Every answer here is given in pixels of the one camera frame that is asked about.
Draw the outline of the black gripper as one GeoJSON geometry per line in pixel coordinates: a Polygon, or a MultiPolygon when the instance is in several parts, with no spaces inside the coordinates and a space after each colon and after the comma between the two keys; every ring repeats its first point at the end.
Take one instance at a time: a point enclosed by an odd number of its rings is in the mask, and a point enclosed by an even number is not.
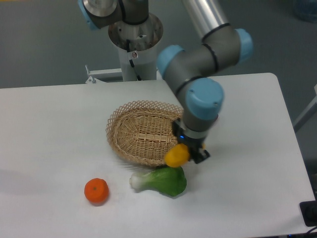
{"type": "Polygon", "coordinates": [[[193,131],[181,119],[176,119],[172,122],[172,133],[179,144],[189,148],[190,160],[193,160],[195,164],[210,157],[210,153],[202,147],[206,138],[205,131],[193,131]]]}

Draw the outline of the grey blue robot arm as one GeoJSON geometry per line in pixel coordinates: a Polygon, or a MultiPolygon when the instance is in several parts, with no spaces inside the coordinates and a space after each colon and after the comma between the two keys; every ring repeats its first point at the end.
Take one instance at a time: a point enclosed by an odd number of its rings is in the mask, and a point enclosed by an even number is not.
{"type": "Polygon", "coordinates": [[[154,80],[160,74],[181,104],[183,115],[172,123],[177,145],[167,152],[165,163],[179,167],[207,159],[203,143],[224,97],[222,87],[210,76],[251,56],[250,34],[231,26],[218,1],[185,0],[201,46],[188,53],[171,45],[158,53],[163,27],[149,12],[148,1],[80,0],[78,5],[91,29],[108,28],[124,81],[154,80]]]}

